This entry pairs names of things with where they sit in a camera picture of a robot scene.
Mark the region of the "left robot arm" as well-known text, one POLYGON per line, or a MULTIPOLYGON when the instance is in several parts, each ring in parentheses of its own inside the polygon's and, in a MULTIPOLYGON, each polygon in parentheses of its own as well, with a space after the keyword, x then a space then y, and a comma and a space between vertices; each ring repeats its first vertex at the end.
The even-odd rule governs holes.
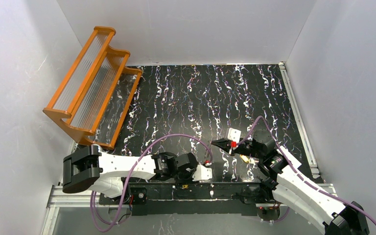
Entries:
POLYGON ((63 159, 63 193, 92 190, 116 198, 125 190, 123 178, 166 181, 187 176, 191 180, 199 165, 192 153, 120 156, 89 145, 63 159))

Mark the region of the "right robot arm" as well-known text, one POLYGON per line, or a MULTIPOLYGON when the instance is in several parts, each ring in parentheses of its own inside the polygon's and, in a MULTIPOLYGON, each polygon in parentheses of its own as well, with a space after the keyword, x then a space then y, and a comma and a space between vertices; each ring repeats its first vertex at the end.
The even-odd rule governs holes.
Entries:
POLYGON ((272 138, 219 139, 211 142, 230 155, 257 157, 265 175, 260 183, 273 200, 287 205, 326 235, 368 235, 363 208, 353 202, 341 202, 299 170, 300 162, 272 138))

